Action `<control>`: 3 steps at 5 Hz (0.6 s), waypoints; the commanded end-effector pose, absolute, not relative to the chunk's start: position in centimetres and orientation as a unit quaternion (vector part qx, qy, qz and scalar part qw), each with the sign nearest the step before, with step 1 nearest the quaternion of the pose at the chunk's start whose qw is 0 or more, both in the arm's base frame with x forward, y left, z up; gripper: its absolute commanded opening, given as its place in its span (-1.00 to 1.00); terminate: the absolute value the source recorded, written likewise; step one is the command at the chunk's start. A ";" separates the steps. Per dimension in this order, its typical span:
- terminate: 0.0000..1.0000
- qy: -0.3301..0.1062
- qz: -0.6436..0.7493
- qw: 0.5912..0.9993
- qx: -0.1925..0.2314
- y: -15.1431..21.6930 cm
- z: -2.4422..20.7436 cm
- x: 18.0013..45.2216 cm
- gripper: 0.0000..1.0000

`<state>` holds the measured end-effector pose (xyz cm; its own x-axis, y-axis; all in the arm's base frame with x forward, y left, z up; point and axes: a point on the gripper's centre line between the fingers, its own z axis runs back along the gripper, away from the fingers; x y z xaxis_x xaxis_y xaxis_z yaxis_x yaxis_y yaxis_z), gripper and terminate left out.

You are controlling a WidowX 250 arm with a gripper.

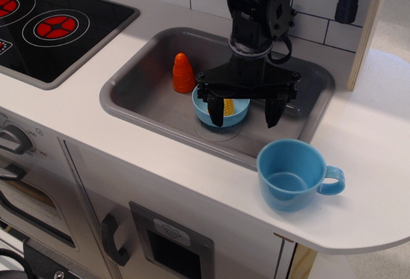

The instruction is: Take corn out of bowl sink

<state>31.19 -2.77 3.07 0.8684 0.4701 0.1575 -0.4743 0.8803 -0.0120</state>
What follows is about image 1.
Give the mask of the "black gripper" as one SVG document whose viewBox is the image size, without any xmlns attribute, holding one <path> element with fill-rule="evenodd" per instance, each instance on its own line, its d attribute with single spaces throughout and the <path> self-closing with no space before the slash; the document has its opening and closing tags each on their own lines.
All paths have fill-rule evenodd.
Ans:
<svg viewBox="0 0 410 279">
<path fill-rule="evenodd" d="M 197 97 L 208 101 L 212 123 L 222 127 L 224 99 L 264 99 L 268 128 L 279 122 L 285 103 L 296 98 L 301 75 L 283 69 L 269 58 L 245 59 L 232 55 L 226 63 L 198 72 Z"/>
</svg>

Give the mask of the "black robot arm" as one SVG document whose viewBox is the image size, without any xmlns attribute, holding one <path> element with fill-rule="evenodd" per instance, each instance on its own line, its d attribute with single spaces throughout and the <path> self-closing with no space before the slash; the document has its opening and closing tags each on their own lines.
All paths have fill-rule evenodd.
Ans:
<svg viewBox="0 0 410 279">
<path fill-rule="evenodd" d="M 211 122 L 224 123 L 225 99 L 265 100 L 268 127 L 280 120 L 286 105 L 297 95 L 300 74 L 282 69 L 290 59 L 272 58 L 272 48 L 287 36 L 295 11 L 290 0 L 227 0 L 233 20 L 229 47 L 232 55 L 225 64 L 195 75 L 197 96 L 208 105 Z"/>
</svg>

